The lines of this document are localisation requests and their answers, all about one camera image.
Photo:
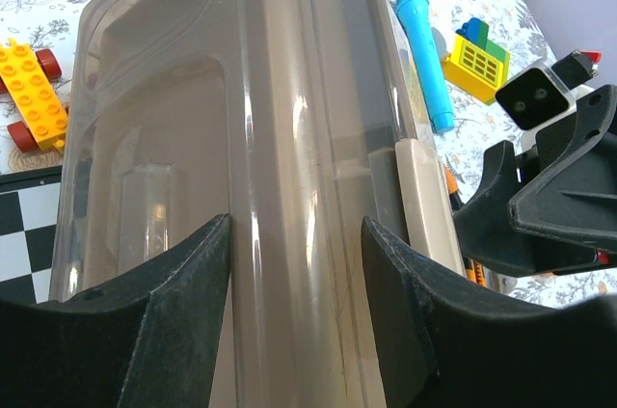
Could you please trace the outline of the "orange utility knife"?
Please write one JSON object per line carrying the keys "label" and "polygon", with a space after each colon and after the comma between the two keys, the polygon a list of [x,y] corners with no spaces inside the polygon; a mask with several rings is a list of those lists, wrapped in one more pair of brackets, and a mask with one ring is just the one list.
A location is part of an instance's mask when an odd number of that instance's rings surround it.
{"label": "orange utility knife", "polygon": [[485,276],[483,266],[475,260],[467,257],[464,257],[463,261],[468,279],[480,286],[488,287],[489,285]]}

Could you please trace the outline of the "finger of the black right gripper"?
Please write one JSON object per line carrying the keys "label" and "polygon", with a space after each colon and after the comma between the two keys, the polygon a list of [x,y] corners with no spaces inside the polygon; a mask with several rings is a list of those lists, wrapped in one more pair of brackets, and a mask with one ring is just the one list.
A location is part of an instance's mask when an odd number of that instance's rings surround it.
{"label": "finger of the black right gripper", "polygon": [[601,269],[602,257],[593,248],[512,228],[508,203],[522,188],[513,144],[501,141],[488,148],[477,191],[454,213],[462,254],[499,274],[516,278]]}
{"label": "finger of the black right gripper", "polygon": [[509,202],[517,231],[616,251],[616,87],[536,134],[541,172]]}

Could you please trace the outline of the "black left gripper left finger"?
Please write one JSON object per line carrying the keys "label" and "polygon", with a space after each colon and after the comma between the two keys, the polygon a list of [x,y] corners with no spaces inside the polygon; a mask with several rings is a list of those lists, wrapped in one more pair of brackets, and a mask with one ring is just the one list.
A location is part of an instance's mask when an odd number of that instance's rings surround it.
{"label": "black left gripper left finger", "polygon": [[218,215],[65,302],[1,304],[5,407],[205,407],[230,275]]}

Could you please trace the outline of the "yellow toy brick car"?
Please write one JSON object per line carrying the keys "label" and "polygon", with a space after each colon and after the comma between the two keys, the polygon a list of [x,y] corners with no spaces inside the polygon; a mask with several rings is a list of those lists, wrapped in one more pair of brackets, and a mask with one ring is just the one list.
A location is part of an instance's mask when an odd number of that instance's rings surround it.
{"label": "yellow toy brick car", "polygon": [[49,49],[33,50],[14,39],[1,46],[1,92],[11,97],[21,117],[8,132],[20,151],[65,150],[68,113],[53,88],[61,76]]}

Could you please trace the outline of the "yellow green toy block house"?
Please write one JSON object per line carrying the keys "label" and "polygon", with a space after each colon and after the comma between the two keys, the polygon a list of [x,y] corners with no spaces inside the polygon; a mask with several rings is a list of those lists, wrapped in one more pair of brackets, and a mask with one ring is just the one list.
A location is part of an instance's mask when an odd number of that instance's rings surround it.
{"label": "yellow green toy block house", "polygon": [[472,17],[456,31],[442,32],[440,51],[444,78],[474,98],[491,105],[508,80],[510,53],[488,38],[489,24]]}

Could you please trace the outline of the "blue toy microphone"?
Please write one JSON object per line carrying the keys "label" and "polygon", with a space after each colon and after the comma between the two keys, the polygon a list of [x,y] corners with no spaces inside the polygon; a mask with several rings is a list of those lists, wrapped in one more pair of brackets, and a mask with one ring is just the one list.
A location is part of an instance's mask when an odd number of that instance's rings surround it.
{"label": "blue toy microphone", "polygon": [[454,113],[430,25],[429,0],[396,0],[395,13],[411,47],[416,72],[433,129],[454,128]]}

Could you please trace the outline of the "black white checkerboard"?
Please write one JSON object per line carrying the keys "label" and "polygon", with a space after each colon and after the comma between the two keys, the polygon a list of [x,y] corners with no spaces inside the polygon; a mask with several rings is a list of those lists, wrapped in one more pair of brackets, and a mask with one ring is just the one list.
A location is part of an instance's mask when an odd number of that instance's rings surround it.
{"label": "black white checkerboard", "polygon": [[48,300],[61,174],[55,166],[1,176],[3,300]]}

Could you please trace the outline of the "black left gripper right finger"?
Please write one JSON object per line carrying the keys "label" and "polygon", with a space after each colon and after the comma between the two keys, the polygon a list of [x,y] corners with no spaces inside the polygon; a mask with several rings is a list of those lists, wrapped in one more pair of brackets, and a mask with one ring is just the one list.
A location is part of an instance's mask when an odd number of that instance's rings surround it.
{"label": "black left gripper right finger", "polygon": [[362,221],[362,264],[390,407],[612,407],[616,300],[565,309],[479,286]]}

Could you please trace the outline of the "taupe plastic tool box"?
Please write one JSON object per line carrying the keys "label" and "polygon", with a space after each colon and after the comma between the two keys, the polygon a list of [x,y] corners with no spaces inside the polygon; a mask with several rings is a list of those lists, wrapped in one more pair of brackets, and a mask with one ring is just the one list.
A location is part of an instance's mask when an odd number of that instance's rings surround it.
{"label": "taupe plastic tool box", "polygon": [[382,407],[362,271],[377,218],[425,249],[449,207],[388,0],[92,0],[78,33],[50,295],[219,213],[232,279],[215,407]]}

